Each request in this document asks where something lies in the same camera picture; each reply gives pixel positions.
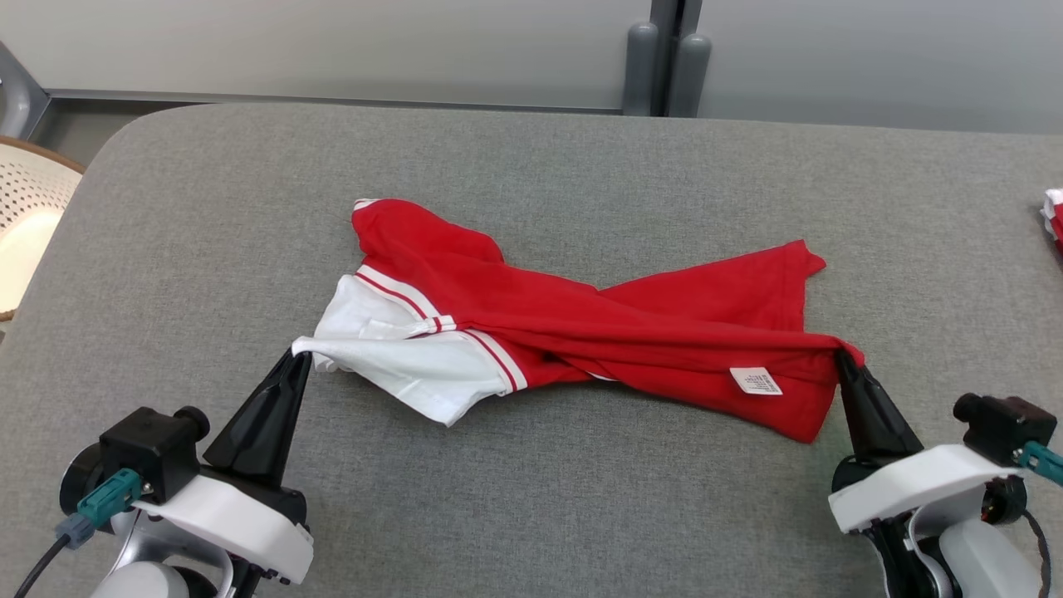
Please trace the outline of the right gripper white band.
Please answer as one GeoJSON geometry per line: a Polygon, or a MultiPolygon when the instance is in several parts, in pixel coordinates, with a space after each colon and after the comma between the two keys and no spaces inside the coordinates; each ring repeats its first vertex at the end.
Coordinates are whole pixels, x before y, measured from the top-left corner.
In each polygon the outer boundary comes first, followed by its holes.
{"type": "Polygon", "coordinates": [[[884,387],[848,351],[836,352],[836,374],[855,457],[899,459],[828,497],[843,533],[912,513],[916,533],[938,534],[981,517],[988,483],[1024,477],[1020,469],[997,465],[965,445],[922,451],[918,435],[884,387]]]}

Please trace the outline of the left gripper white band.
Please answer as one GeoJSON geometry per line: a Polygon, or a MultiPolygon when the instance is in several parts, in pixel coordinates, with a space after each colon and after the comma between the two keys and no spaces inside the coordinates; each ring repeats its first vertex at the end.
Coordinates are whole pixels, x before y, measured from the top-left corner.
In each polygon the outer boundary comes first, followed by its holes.
{"type": "MultiPolygon", "coordinates": [[[[205,461],[221,472],[281,486],[313,363],[307,352],[284,353],[210,443],[205,461]]],[[[300,523],[204,474],[159,506],[145,499],[133,506],[296,586],[311,567],[314,540],[300,523]]]]}

